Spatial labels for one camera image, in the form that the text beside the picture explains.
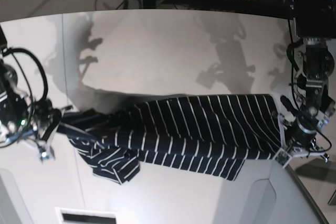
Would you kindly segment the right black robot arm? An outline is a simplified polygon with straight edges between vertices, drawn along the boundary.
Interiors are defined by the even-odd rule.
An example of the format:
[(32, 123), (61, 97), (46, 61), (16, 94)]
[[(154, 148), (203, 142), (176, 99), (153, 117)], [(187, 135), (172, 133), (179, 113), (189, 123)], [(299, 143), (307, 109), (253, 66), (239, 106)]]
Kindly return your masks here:
[[(28, 90), (18, 87), (18, 74), (4, 58), (16, 53), (29, 56), (36, 64), (43, 83), (40, 99), (35, 99), (29, 82)], [(10, 48), (1, 33), (1, 148), (21, 141), (34, 148), (40, 161), (55, 158), (51, 145), (67, 107), (53, 107), (48, 95), (48, 82), (42, 64), (25, 48)]]

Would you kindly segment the grey robot base cover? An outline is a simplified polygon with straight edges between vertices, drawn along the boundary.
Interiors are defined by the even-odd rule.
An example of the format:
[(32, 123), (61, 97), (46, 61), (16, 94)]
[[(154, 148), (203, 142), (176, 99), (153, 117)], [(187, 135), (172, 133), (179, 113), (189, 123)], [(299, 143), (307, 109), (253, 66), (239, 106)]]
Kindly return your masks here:
[(291, 167), (251, 160), (223, 182), (212, 222), (328, 223)]
[(13, 174), (1, 168), (1, 223), (34, 223)]

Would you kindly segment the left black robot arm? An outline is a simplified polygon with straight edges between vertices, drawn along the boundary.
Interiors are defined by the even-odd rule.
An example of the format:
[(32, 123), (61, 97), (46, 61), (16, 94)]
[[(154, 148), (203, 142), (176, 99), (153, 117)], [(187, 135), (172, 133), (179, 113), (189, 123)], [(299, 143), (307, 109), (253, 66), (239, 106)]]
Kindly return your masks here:
[(326, 162), (327, 150), (317, 145), (316, 136), (335, 114), (335, 101), (328, 95), (329, 77), (335, 60), (327, 42), (335, 38), (335, 0), (286, 0), (294, 21), (297, 41), (286, 50), (291, 63), (292, 99), (281, 96), (282, 105), (294, 116), (289, 122), (277, 115), (283, 128), (281, 147), (273, 159), (283, 168), (293, 158), (320, 156)]

